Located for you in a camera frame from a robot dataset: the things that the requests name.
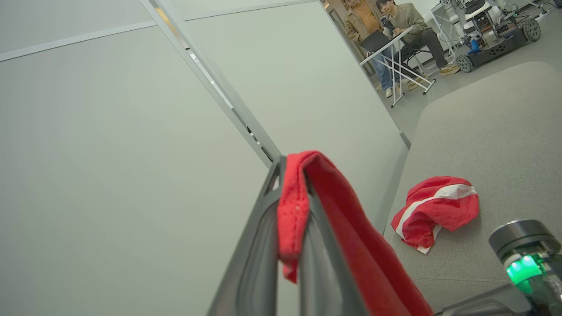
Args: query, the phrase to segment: black laptop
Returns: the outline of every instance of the black laptop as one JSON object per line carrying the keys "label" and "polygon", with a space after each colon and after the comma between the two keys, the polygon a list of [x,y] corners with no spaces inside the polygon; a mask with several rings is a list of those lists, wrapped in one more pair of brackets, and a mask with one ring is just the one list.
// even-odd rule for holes
{"label": "black laptop", "polygon": [[359,45],[361,45],[367,51],[374,53],[379,49],[383,48],[386,44],[390,43],[390,39],[384,35],[381,31],[376,30],[373,34],[369,35],[364,41],[362,41]]}

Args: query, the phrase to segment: caster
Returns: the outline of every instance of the caster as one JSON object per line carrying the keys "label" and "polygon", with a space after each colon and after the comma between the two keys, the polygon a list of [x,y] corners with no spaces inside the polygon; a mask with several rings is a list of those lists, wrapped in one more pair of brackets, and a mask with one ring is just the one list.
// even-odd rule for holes
{"label": "caster", "polygon": [[534,19],[522,23],[523,35],[527,40],[536,42],[541,38],[541,27]]}
{"label": "caster", "polygon": [[457,57],[457,65],[464,73],[469,73],[474,69],[474,64],[468,55],[460,55]]}

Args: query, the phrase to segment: person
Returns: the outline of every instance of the person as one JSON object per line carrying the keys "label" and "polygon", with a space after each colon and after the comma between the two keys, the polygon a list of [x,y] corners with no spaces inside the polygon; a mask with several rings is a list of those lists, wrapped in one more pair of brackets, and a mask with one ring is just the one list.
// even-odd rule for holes
{"label": "person", "polygon": [[[383,31],[379,22],[382,14],[369,0],[345,0],[345,3],[349,6],[349,10],[347,10],[344,24],[347,37],[352,42],[361,43],[376,30]],[[392,51],[387,49],[383,54],[390,58]],[[382,90],[386,97],[390,98],[393,94],[392,75],[386,65],[380,62],[384,63],[384,57],[381,54],[373,57],[372,64],[377,72]]]}
{"label": "person", "polygon": [[460,69],[457,65],[447,64],[443,48],[441,47],[439,39],[437,39],[437,34],[427,26],[422,15],[416,10],[414,5],[411,3],[396,5],[394,1],[395,0],[377,0],[377,8],[395,27],[393,34],[390,34],[388,28],[384,28],[386,36],[398,36],[407,28],[412,27],[412,30],[403,37],[409,47],[402,47],[402,60],[406,61],[408,57],[413,55],[414,52],[411,48],[421,49],[427,46],[435,59],[437,67],[439,67],[439,72],[442,77],[459,72]]}

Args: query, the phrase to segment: green sweater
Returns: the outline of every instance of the green sweater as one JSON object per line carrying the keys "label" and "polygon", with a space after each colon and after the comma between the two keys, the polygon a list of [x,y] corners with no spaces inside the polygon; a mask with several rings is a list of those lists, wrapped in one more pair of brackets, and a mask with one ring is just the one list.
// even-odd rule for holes
{"label": "green sweater", "polygon": [[[413,4],[404,3],[399,4],[397,7],[398,11],[396,12],[396,16],[392,17],[388,15],[387,17],[395,28],[407,29],[411,26],[413,27],[407,35],[404,35],[404,40],[407,43],[411,43],[414,38],[423,33],[423,31],[429,29],[427,24],[424,22],[422,15],[416,10]],[[390,38],[393,37],[390,30],[387,28],[384,28],[384,33]]]}

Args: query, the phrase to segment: gray couch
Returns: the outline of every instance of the gray couch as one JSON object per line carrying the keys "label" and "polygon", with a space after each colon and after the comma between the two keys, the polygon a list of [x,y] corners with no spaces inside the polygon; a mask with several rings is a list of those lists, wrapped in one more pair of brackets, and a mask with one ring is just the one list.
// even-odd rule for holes
{"label": "gray couch", "polygon": [[[543,221],[562,239],[562,75],[543,62],[491,75],[422,113],[384,231],[434,311],[509,283],[488,244],[498,226]],[[480,215],[441,230],[429,254],[403,244],[390,221],[408,190],[438,175],[465,178]]]}

